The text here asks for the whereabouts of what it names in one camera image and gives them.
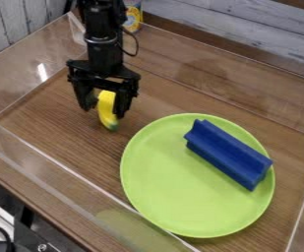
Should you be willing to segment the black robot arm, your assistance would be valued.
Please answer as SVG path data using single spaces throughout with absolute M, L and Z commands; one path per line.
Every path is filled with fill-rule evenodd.
M 138 96 L 141 75 L 124 65 L 122 34 L 133 35 L 125 27 L 126 8 L 122 0 L 77 0 L 85 25 L 84 40 L 88 59 L 66 62 L 67 81 L 78 104 L 89 111 L 100 103 L 94 89 L 114 93 L 113 113 L 125 116 L 132 100 Z

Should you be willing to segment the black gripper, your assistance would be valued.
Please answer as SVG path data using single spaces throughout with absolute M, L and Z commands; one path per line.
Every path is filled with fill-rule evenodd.
M 114 114 L 121 119 L 130 108 L 133 98 L 138 95 L 141 76 L 124 65 L 114 67 L 108 74 L 100 74 L 92 70 L 88 60 L 69 60 L 66 66 L 67 81 L 71 83 L 81 108 L 89 111 L 97 106 L 96 89 L 117 92 Z

